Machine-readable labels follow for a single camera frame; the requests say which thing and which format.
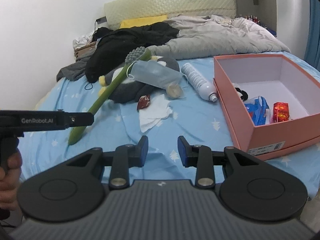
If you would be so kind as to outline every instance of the quilted cream headboard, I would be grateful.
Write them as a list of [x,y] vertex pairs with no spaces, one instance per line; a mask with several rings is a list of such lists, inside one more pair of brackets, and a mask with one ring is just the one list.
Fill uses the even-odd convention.
[[117,29],[126,19],[185,14],[206,16],[218,14],[236,17],[236,0],[116,0],[104,5],[109,28]]

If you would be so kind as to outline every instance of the white label sticker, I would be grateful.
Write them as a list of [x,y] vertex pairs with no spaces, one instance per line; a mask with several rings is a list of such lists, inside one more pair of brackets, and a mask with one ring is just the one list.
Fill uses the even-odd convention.
[[257,155],[261,155],[261,154],[265,154],[265,153],[271,153],[271,152],[280,150],[284,146],[284,143],[285,143],[285,141],[275,143],[275,144],[270,144],[267,146],[262,146],[259,148],[253,148],[253,149],[250,149],[248,151],[248,153],[252,156],[257,156]]

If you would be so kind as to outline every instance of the blue package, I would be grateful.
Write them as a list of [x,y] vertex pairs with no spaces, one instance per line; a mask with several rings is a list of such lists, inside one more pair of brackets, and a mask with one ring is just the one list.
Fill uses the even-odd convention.
[[267,101],[264,97],[258,96],[244,102],[245,107],[254,125],[266,124],[266,110],[269,109]]

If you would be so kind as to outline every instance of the gray cloth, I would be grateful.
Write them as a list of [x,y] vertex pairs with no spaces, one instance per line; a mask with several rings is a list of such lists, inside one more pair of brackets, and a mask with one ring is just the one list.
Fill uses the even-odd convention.
[[153,55],[188,59],[266,51],[290,52],[266,29],[244,18],[178,16],[164,22],[180,31],[176,39],[165,45],[148,47]]
[[[180,71],[178,62],[173,58],[161,57],[157,60],[162,65],[165,65],[173,70]],[[110,85],[114,77],[114,73],[118,74],[124,67],[124,63],[118,66],[116,69],[110,71],[105,75],[105,82],[107,85]],[[109,96],[109,99],[113,100],[116,103],[127,103],[134,100],[138,102],[140,97],[150,95],[155,89],[154,86],[144,84],[138,81],[130,80],[126,78]]]
[[57,74],[57,82],[65,77],[71,81],[77,81],[84,76],[85,66],[96,48],[92,48],[76,59],[76,62],[59,70]]

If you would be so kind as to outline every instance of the blue curtain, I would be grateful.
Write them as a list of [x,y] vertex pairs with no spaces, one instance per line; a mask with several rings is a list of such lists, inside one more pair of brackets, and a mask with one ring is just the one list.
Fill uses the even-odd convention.
[[310,0],[309,38],[304,60],[320,71],[320,1]]

